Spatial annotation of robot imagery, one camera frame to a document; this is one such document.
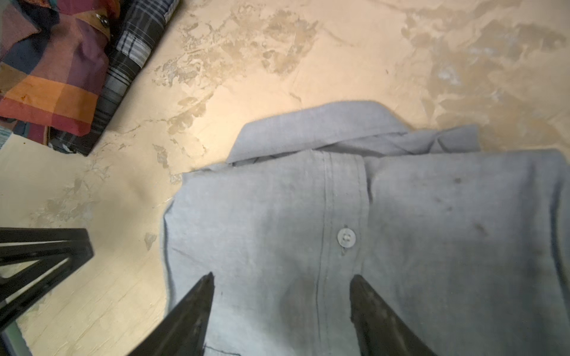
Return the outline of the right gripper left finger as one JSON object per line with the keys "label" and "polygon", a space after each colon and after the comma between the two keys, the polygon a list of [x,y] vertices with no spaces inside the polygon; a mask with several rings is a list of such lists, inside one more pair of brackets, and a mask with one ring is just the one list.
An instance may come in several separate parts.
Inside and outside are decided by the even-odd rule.
{"label": "right gripper left finger", "polygon": [[215,276],[204,275],[129,355],[202,355],[214,292]]}

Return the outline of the grey long sleeve shirt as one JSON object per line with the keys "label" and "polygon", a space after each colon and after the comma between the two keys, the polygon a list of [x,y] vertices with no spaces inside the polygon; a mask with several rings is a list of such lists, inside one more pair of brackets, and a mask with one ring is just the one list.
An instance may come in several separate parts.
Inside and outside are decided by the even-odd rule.
{"label": "grey long sleeve shirt", "polygon": [[363,276],[438,355],[569,353],[569,164],[411,131],[376,102],[245,125],[164,214],[169,309],[215,277],[208,355],[357,355]]}

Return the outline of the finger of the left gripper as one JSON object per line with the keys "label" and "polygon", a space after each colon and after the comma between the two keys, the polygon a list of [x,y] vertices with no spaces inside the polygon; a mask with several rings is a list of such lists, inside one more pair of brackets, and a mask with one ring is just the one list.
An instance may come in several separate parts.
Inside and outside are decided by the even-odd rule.
{"label": "finger of the left gripper", "polygon": [[85,228],[1,228],[1,330],[94,256]]}

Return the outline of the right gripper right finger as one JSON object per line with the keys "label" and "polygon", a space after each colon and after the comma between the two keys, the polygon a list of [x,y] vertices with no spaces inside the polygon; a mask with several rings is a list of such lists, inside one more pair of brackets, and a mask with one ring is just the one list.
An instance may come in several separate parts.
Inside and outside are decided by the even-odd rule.
{"label": "right gripper right finger", "polygon": [[435,356],[360,274],[350,281],[350,307],[361,355]]}

